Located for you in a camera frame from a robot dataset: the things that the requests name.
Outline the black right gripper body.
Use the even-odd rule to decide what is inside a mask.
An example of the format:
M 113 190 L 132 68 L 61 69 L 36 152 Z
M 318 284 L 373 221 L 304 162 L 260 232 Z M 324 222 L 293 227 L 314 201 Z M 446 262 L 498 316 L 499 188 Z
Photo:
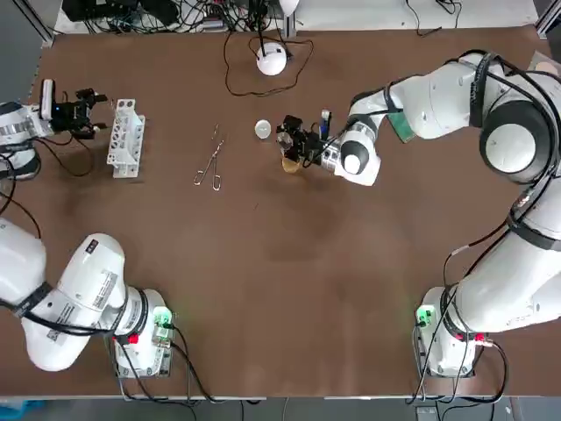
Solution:
M 304 132 L 303 158 L 306 161 L 316 161 L 323 152 L 324 142 L 316 132 Z

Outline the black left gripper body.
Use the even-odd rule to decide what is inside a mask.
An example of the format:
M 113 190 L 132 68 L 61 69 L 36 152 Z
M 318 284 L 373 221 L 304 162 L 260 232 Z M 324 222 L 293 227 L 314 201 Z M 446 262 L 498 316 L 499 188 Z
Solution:
M 90 108 L 84 101 L 55 103 L 53 105 L 53 130 L 77 132 L 88 127 Z

